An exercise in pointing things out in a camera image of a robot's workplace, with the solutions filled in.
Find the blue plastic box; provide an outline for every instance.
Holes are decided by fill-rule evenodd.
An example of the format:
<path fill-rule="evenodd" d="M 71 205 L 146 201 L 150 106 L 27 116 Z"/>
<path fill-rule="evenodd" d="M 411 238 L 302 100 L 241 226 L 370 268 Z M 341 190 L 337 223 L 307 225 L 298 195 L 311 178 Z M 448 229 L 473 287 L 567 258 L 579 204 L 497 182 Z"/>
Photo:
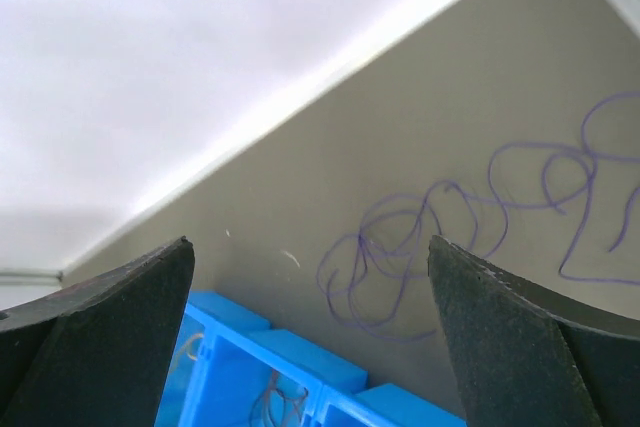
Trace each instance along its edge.
<path fill-rule="evenodd" d="M 175 353 L 194 333 L 203 334 L 194 343 L 197 360 L 177 360 L 156 427 L 264 427 L 269 417 L 279 427 L 283 420 L 283 427 L 465 425 L 394 385 L 365 390 L 361 368 L 292 332 L 271 330 L 267 319 L 218 294 L 189 296 Z M 266 397 L 269 385 L 297 403 Z"/>

